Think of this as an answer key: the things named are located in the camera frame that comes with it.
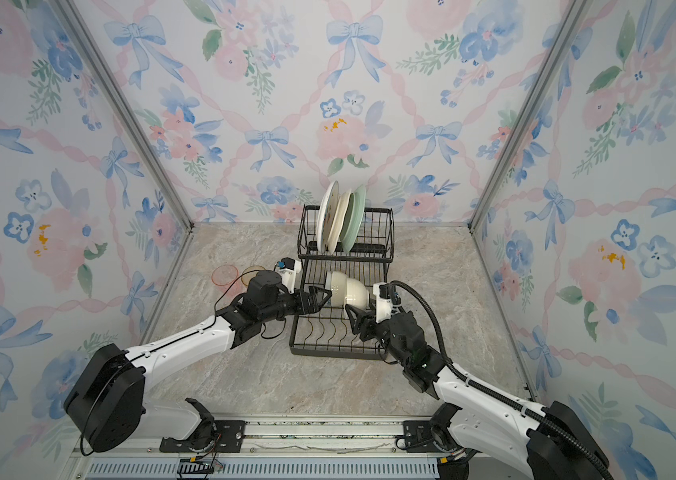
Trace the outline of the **cream ribbed bowl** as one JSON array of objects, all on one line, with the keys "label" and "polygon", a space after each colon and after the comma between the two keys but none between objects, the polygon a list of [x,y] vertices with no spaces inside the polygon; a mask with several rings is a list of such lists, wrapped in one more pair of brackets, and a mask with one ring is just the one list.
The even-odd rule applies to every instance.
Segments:
[{"label": "cream ribbed bowl", "polygon": [[348,277],[339,271],[330,271],[326,274],[325,288],[331,292],[329,305],[343,308],[350,305],[359,309],[366,309],[369,305],[369,291],[357,279]]}]

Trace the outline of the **yellow glass cup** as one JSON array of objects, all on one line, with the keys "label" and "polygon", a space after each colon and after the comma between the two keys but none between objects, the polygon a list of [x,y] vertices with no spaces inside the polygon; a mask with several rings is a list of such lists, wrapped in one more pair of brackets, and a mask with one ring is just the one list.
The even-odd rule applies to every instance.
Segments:
[{"label": "yellow glass cup", "polygon": [[249,284],[250,284],[250,282],[252,281],[252,279],[253,279],[259,272],[262,272],[262,271],[265,271],[265,270],[266,270],[266,268],[263,267],[263,266],[260,266],[260,265],[253,265],[253,266],[250,266],[250,267],[246,268],[246,269],[242,272],[241,277],[240,277],[240,280],[241,280],[242,284],[243,284],[245,287],[248,287]]}]

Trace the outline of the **pink glass cup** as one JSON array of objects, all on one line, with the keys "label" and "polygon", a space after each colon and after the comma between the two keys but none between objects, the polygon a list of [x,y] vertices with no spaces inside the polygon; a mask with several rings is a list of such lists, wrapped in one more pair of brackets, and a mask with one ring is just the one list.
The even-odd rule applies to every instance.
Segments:
[{"label": "pink glass cup", "polygon": [[236,266],[224,264],[212,272],[211,281],[216,287],[226,289],[236,281],[238,275],[239,270]]}]

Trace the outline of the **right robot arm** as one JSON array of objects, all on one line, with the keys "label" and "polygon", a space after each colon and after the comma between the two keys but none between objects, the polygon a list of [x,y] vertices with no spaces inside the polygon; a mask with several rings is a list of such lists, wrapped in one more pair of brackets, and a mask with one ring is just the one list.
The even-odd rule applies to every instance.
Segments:
[{"label": "right robot arm", "polygon": [[511,396],[448,364],[406,310],[382,322],[345,310],[354,333],[377,340],[415,390],[442,401],[430,428],[446,450],[476,450],[532,479],[611,478],[603,449],[567,405]]}]

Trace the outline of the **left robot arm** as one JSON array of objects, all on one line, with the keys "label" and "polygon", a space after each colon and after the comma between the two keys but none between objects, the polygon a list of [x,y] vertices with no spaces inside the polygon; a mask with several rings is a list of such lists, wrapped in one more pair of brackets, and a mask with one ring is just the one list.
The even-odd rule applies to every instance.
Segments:
[{"label": "left robot arm", "polygon": [[171,439],[194,452],[213,448],[221,435],[201,402],[159,405],[147,394],[184,368],[260,335],[267,322],[317,313],[330,302],[330,290],[298,289],[296,276],[292,269],[259,270],[245,292],[190,328],[127,349],[99,348],[63,404],[79,430],[81,453],[107,452],[141,437]]}]

